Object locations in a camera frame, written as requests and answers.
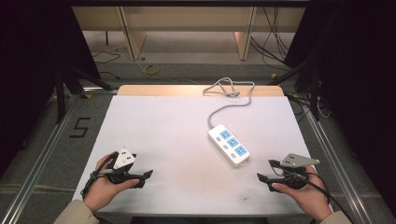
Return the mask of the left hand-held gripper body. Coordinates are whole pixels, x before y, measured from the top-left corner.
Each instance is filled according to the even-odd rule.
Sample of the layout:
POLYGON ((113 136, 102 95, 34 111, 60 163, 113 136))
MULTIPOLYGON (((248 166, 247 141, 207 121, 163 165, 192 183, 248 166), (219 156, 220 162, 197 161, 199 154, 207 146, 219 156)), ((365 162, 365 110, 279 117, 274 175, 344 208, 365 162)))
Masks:
POLYGON ((110 173, 107 177, 111 183, 120 184, 130 179, 138 179, 137 175, 129 173, 135 161, 135 154, 122 148, 120 152, 115 152, 110 159, 110 164, 107 166, 110 173))

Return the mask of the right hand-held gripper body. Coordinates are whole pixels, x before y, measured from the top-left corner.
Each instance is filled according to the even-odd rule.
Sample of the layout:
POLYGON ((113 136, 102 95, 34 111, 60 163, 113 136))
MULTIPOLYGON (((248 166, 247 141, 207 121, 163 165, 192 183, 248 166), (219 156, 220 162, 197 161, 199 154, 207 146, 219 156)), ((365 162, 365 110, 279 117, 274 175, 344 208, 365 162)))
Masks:
POLYGON ((290 153, 280 163, 286 185, 292 189, 301 189, 305 186, 308 174, 305 167, 320 164, 318 159, 290 153))

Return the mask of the person's left hand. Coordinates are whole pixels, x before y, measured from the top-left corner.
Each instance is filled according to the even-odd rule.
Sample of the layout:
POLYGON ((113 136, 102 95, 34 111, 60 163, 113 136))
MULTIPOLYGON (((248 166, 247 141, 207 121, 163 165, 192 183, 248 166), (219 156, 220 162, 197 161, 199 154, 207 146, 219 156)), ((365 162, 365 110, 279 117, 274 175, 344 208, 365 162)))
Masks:
POLYGON ((90 186, 83 202, 93 213, 96 213, 110 204, 120 192, 130 189, 138 183, 138 179, 131 179, 121 184, 113 184, 107 177, 99 177, 90 186))

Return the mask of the person's right hand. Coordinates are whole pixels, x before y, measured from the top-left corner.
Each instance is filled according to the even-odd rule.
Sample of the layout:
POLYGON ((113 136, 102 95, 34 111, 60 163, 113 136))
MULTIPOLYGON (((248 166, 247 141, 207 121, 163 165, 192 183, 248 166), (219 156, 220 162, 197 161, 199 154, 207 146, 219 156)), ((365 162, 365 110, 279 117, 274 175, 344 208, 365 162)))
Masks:
POLYGON ((327 197, 309 184, 306 184, 301 189, 291 189, 280 183, 274 183, 272 187, 281 193, 289 195, 317 223, 322 222, 332 214, 327 197))

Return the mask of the white table mat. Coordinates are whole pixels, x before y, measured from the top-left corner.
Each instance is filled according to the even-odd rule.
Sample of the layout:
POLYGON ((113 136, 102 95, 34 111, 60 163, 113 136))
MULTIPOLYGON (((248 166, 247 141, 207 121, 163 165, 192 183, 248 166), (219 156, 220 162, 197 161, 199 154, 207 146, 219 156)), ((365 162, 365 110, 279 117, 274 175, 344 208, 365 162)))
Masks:
POLYGON ((103 156, 123 147, 136 155, 132 173, 153 173, 142 189, 116 196, 107 213, 269 217, 301 212, 292 198, 270 191, 257 177, 272 175, 269 160, 309 154, 285 97, 115 96, 78 187, 84 188, 103 156), (218 124, 249 150, 245 166, 233 167, 210 141, 209 127, 218 124))

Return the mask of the white power strip blue sockets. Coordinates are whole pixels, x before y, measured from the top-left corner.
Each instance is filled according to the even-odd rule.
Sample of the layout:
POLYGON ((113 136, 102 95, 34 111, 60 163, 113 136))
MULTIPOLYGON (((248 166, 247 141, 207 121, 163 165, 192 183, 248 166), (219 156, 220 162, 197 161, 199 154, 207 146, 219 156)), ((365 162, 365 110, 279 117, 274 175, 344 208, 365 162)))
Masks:
POLYGON ((208 131, 209 139, 233 167, 245 166, 250 157, 249 150, 220 124, 208 131))

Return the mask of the black metal stand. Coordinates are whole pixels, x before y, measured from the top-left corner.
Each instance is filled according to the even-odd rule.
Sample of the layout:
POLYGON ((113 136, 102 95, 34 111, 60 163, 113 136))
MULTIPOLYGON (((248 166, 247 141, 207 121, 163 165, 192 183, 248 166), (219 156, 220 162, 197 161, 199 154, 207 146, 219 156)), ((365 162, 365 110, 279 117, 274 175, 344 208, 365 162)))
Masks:
POLYGON ((57 121, 59 124, 64 116, 66 111, 65 99, 64 99, 64 86, 70 90, 72 94, 81 94, 83 92, 83 87, 80 84, 81 79, 86 79, 92 84, 106 90, 113 91, 114 88, 109 84, 106 84, 99 77, 92 76, 81 69, 76 67, 65 65, 60 67, 55 72, 55 90, 57 96, 57 121))
POLYGON ((319 121, 318 113, 318 67, 315 64, 314 59, 306 59, 303 63, 292 68, 289 72, 281 77, 278 77, 271 82, 270 86, 281 84, 282 82, 298 75, 298 79, 295 82, 294 88, 297 91, 310 90, 310 109, 316 121, 319 121))

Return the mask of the black curtain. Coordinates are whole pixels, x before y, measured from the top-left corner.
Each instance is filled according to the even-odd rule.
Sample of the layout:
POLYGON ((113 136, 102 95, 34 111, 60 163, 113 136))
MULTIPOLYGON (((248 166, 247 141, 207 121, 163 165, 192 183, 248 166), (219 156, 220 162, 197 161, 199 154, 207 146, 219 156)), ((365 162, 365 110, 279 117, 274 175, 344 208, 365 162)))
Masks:
POLYGON ((79 90, 75 70, 100 76, 70 6, 0 0, 0 177, 53 94, 57 75, 79 90))
POLYGON ((305 0, 286 64, 319 92, 396 217, 396 0, 305 0))

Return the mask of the yellow tape roll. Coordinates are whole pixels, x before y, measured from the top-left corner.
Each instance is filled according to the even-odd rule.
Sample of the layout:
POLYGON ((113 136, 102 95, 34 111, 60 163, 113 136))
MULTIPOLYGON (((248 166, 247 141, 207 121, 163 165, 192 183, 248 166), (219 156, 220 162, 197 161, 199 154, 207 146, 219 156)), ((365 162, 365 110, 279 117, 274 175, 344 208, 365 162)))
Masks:
POLYGON ((160 66, 156 64, 149 64, 144 67, 144 72, 147 76, 155 76, 160 72, 160 66))

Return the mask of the light wooden bench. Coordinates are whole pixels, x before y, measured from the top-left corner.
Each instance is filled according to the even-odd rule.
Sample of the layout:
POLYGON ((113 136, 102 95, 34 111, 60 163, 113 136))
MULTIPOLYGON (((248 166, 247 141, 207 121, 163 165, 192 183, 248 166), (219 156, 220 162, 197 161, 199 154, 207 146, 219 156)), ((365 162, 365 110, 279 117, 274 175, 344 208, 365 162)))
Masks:
POLYGON ((303 7, 74 7, 83 31, 122 31, 130 58, 138 58, 146 33, 233 32, 239 58, 248 57, 251 34, 268 32, 270 23, 281 33, 298 30, 303 7))

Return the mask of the aluminium floor rail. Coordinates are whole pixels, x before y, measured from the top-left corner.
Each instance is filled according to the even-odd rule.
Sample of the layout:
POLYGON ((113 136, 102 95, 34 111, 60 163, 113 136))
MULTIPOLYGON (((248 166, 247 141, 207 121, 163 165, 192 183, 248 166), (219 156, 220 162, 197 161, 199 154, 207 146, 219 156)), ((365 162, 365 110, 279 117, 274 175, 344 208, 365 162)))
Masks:
POLYGON ((346 198, 347 203, 353 213, 353 217, 356 218, 358 224, 374 224, 361 196, 352 183, 351 176, 347 173, 346 168, 340 161, 340 157, 336 154, 330 138, 323 129, 323 126, 319 121, 316 121, 312 112, 306 106, 303 107, 303 110, 313 132, 320 143, 326 160, 332 167, 332 171, 337 179, 337 183, 340 185, 340 189, 343 191, 344 197, 346 198))
POLYGON ((22 149, 0 177, 0 224, 52 224, 73 196, 113 91, 67 94, 57 120, 50 98, 22 149))

